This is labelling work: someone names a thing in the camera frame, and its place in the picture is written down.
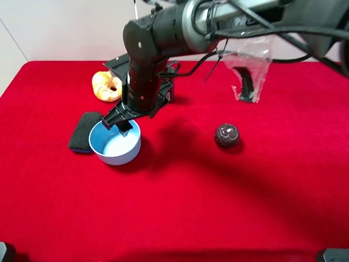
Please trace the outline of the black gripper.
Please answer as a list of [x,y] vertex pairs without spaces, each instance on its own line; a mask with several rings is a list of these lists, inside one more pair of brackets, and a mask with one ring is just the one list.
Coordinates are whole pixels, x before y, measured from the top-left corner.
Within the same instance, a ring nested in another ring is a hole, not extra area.
[[167,58],[141,65],[129,58],[129,69],[121,79],[122,97],[117,105],[102,118],[103,125],[110,129],[117,126],[122,136],[132,130],[130,120],[153,116],[167,103],[166,93],[172,88],[167,80],[159,75],[166,72]]

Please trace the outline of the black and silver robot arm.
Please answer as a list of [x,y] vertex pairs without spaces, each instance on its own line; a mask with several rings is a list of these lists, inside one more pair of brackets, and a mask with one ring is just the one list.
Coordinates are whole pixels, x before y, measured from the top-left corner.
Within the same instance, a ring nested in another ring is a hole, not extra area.
[[166,103],[177,69],[172,57],[218,55],[224,39],[275,34],[343,76],[348,75],[348,1],[173,1],[123,29],[126,54],[105,63],[122,81],[122,98],[102,119],[126,135],[130,121]]

